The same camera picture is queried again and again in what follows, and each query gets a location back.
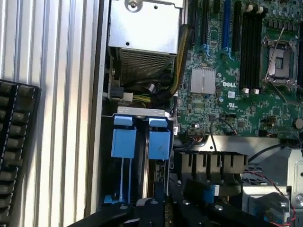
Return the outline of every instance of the wire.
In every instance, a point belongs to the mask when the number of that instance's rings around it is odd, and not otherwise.
[[[270,137],[270,136],[275,135],[275,134],[290,134],[290,135],[292,135],[293,137],[295,137],[299,141],[299,149],[302,150],[302,142],[296,134],[294,134],[290,131],[276,131],[274,133],[268,134],[267,136]]]
[[[277,187],[277,185],[272,181],[270,180],[269,178],[267,178],[266,176],[264,176],[263,174],[260,174],[260,173],[256,173],[256,172],[251,172],[251,171],[245,171],[244,172],[245,174],[252,174],[252,175],[256,175],[258,177],[262,177],[264,178],[265,180],[267,180],[272,186],[274,186],[274,188],[280,193],[280,195],[284,196],[283,192],[281,192],[281,190]],[[293,209],[293,217],[292,219],[290,220],[290,222],[288,223],[285,223],[285,224],[278,224],[278,223],[275,223],[275,222],[271,222],[271,224],[275,225],[275,226],[278,226],[278,227],[285,227],[285,226],[290,226],[295,219],[296,219],[296,212],[295,212],[295,208],[294,206],[292,206],[292,209]]]
[[[276,148],[284,148],[286,147],[286,145],[284,144],[276,144],[276,145],[273,145],[273,146],[270,146],[268,148],[265,148],[261,151],[259,151],[258,153],[254,154],[253,156],[251,156],[249,159],[248,159],[248,163],[252,162],[253,160],[255,160],[257,157],[259,157],[260,155],[264,154],[265,152],[269,151],[269,150],[273,150],[273,149],[276,149]]]
[[[197,140],[195,138],[190,138],[190,140],[184,144],[174,144],[173,146],[173,150],[178,152],[178,151],[187,151],[189,149],[192,148],[192,146],[194,145],[194,143]]]
[[[212,142],[213,142],[214,150],[215,150],[215,151],[217,151],[217,146],[216,146],[216,144],[215,144],[215,142],[214,142],[214,129],[213,129],[213,124],[214,124],[214,122],[217,121],[217,120],[219,120],[219,121],[221,121],[221,122],[227,124],[227,125],[230,127],[230,129],[233,131],[233,133],[234,133],[235,135],[238,135],[237,132],[236,132],[236,130],[233,129],[233,127],[232,127],[226,120],[222,119],[221,117],[217,117],[217,118],[213,119],[212,122],[211,122],[211,124],[210,124],[210,137],[211,137],[211,139],[212,139]]]
[[[169,84],[171,81],[168,79],[160,79],[160,78],[144,78],[144,79],[138,79],[138,80],[133,80],[130,82],[127,82],[125,84],[122,84],[122,87],[133,87],[136,85],[141,85],[141,84],[147,84],[147,83],[161,83],[161,84]]]
[[[159,92],[156,96],[134,95],[134,100],[139,102],[162,104],[175,94],[183,80],[189,40],[192,31],[193,29],[188,25],[183,25],[181,27],[181,36],[179,40],[178,53],[175,58],[174,76],[171,86],[169,86],[166,90]]]

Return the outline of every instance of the ventilation grille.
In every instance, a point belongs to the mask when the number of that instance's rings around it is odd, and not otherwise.
[[[171,54],[121,49],[121,82],[156,77],[172,62],[174,57],[175,55]]]

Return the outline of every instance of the chip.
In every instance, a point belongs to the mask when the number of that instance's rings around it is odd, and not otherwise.
[[[215,115],[209,115],[209,116],[208,116],[208,121],[209,121],[209,122],[213,122],[215,118],[216,118]]]
[[[244,128],[244,122],[238,122],[238,128]]]

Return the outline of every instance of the metal bracket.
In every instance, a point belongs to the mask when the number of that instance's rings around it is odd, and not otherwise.
[[[303,157],[301,150],[292,149],[288,159],[287,185],[292,187],[291,203],[303,209]]]

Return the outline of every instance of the sticker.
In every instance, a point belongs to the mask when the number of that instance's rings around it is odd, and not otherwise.
[[[235,95],[235,92],[234,92],[234,91],[229,91],[229,92],[228,92],[228,97],[229,97],[229,98],[235,98],[235,96],[236,96],[236,95]]]

